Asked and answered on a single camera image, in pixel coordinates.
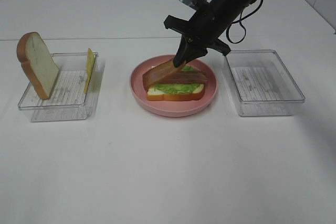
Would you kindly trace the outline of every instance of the bacon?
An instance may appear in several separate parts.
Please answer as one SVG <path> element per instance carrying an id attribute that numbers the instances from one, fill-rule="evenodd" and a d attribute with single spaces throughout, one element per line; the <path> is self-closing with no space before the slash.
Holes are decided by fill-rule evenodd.
<path id="1" fill-rule="evenodd" d="M 179 71 L 170 77 L 166 77 L 160 81 L 162 84 L 166 83 L 178 83 L 178 84 L 190 84 L 201 83 L 205 84 L 208 81 L 205 74 L 201 71 Z"/>
<path id="2" fill-rule="evenodd" d="M 148 70 L 142 75 L 143 87 L 148 90 L 151 86 L 161 82 L 165 78 L 169 78 L 184 67 L 185 63 L 178 68 L 174 67 L 173 60 L 162 63 L 155 68 Z"/>

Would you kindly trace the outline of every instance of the black cable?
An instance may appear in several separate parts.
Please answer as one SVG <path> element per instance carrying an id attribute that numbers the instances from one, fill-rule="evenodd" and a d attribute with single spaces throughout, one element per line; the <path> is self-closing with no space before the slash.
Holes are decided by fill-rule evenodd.
<path id="1" fill-rule="evenodd" d="M 259 5 L 258 5 L 258 7 L 257 7 L 253 12 L 247 14 L 246 16 L 244 16 L 244 17 L 242 18 L 241 16 L 243 15 L 243 11 L 244 11 L 244 10 L 243 10 L 243 11 L 240 13 L 239 20 L 232 22 L 232 23 L 227 27 L 227 29 L 226 29 L 226 38 L 227 38 L 227 40 L 228 40 L 230 43 L 232 43 L 232 44 L 238 44 L 238 43 L 242 42 L 242 41 L 245 39 L 245 36 L 246 36 L 246 28 L 245 28 L 245 26 L 243 26 L 242 21 L 243 21 L 244 19 L 247 19 L 248 17 L 252 16 L 254 13 L 256 13 L 256 12 L 261 8 L 261 6 L 263 5 L 263 2 L 264 2 L 264 0 L 260 0 L 260 3 L 259 3 Z M 243 36 L 243 38 L 242 38 L 240 41 L 238 41 L 238 42 L 233 42 L 233 41 L 230 39 L 229 30 L 230 30 L 230 28 L 231 28 L 231 25 L 232 25 L 232 24 L 236 24 L 236 23 L 239 23 L 239 25 L 241 26 L 241 28 L 244 30 L 244 36 Z"/>

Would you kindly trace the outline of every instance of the bottom bread slice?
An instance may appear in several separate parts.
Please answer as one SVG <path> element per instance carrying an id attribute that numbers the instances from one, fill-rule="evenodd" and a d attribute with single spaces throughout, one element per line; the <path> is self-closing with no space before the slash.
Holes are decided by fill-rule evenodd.
<path id="1" fill-rule="evenodd" d="M 161 90 L 150 87 L 147 91 L 149 101 L 192 101 L 203 97 L 205 86 L 200 84 L 193 92 L 187 94 L 168 94 Z"/>

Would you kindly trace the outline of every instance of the pink plate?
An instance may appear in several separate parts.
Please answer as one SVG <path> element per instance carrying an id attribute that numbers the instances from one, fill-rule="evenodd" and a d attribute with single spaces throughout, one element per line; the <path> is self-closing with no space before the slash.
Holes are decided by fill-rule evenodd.
<path id="1" fill-rule="evenodd" d="M 201 62 L 200 60 L 193 60 L 188 65 L 203 71 L 208 77 L 208 83 L 205 86 L 205 93 L 203 97 L 197 101 L 183 101 L 183 102 L 171 102 L 171 101 L 148 101 L 146 97 L 146 91 L 142 84 L 142 75 L 147 72 L 152 66 L 157 66 L 172 59 L 174 55 L 162 55 L 151 59 L 148 59 L 138 65 L 132 72 L 130 78 L 130 86 L 132 93 L 138 102 L 138 104 L 148 111 L 151 111 L 158 115 L 179 117 L 195 114 L 205 107 L 207 107 L 214 98 L 218 83 L 216 76 L 212 69 Z"/>

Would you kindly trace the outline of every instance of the white wall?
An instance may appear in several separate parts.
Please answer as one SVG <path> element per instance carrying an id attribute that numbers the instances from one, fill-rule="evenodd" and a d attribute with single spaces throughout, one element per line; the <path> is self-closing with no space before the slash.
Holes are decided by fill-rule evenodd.
<path id="1" fill-rule="evenodd" d="M 334 29 L 336 29 L 336 0 L 306 0 Z"/>

